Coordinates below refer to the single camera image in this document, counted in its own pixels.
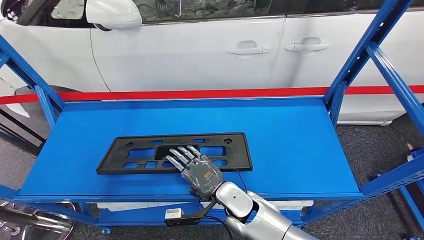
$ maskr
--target black plastic bracket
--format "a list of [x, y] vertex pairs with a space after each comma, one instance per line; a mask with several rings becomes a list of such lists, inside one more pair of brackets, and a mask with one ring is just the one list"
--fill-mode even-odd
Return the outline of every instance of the black plastic bracket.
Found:
[[113, 140], [97, 174], [159, 174], [179, 171], [165, 157], [170, 149], [192, 145], [222, 172], [251, 171], [244, 133], [166, 136], [120, 136]]
[[170, 218], [165, 219], [165, 224], [168, 227], [177, 227], [177, 226], [187, 226], [187, 225], [197, 225], [214, 206], [217, 204], [217, 200], [212, 197], [212, 201], [202, 210], [190, 213], [183, 214], [179, 218]]

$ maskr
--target red barrier line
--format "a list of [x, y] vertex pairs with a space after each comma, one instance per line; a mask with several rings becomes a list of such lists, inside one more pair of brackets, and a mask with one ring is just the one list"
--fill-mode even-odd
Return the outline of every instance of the red barrier line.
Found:
[[[410, 85], [415, 94], [424, 94], [424, 85]], [[95, 100], [149, 100], [149, 99], [208, 99], [208, 98], [252, 98], [324, 95], [328, 87], [289, 87], [265, 89], [225, 89], [186, 91], [121, 91], [121, 92], [59, 92], [64, 101]], [[346, 95], [393, 94], [389, 86], [350, 86]], [[37, 95], [22, 94], [0, 96], [0, 105], [37, 102]]]

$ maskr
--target car window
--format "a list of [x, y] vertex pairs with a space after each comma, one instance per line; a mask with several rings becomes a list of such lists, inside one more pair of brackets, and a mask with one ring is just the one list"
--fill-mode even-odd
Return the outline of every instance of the car window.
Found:
[[[288, 14], [342, 13], [356, 10], [378, 10], [385, 0], [291, 0]], [[415, 0], [411, 7], [424, 6], [424, 0]]]
[[90, 28], [85, 5], [87, 0], [32, 0], [33, 3], [17, 20], [20, 25]]
[[16, 22], [33, 0], [3, 0], [1, 9], [3, 17]]
[[288, 14], [318, 14], [348, 12], [353, 9], [354, 0], [291, 0]]
[[281, 7], [279, 10], [270, 11], [272, 0], [133, 0], [133, 2], [137, 5], [144, 23], [285, 14]]
[[[357, 10], [377, 10], [383, 5], [384, 0], [356, 0], [355, 2]], [[424, 7], [424, 0], [415, 0], [410, 7]]]
[[79, 20], [83, 14], [84, 0], [60, 0], [50, 15], [54, 19]]

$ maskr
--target robotic arm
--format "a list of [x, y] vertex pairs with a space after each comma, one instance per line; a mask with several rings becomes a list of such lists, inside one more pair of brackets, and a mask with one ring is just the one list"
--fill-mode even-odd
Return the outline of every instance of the robotic arm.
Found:
[[[216, 204], [225, 208], [225, 223], [234, 233], [247, 240], [318, 240], [281, 215], [280, 210], [251, 191], [243, 191], [230, 181], [223, 181], [223, 174], [207, 156], [188, 145], [187, 150], [179, 146], [169, 151], [176, 158], [167, 155], [171, 163], [190, 183], [190, 192], [202, 199], [211, 199], [204, 209], [184, 214], [181, 208], [168, 209], [165, 223], [168, 226], [196, 225]], [[246, 224], [248, 217], [255, 211], [252, 221]]]

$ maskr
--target side mirror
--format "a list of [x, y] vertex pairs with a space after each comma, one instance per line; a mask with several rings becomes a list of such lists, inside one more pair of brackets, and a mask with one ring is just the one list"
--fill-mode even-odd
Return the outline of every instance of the side mirror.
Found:
[[87, 22], [103, 31], [139, 28], [142, 16], [132, 0], [87, 0]]

